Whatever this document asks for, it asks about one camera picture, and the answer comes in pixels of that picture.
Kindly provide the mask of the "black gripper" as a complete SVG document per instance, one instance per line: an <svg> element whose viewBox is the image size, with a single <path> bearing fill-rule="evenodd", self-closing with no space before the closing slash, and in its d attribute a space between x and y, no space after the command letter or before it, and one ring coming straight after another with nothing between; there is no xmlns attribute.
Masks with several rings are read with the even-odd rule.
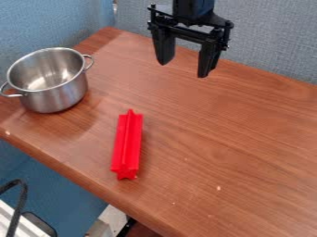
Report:
<svg viewBox="0 0 317 237"><path fill-rule="evenodd" d="M208 26L223 32L222 46L215 40L206 40L198 56L198 77L206 78L215 69L222 49L228 48L230 31L234 23L214 13L215 0L172 0L168 7L151 4L148 10L152 16L167 17L172 23L190 26ZM152 42L156 59L165 65L175 57L175 36L164 29L152 30Z"/></svg>

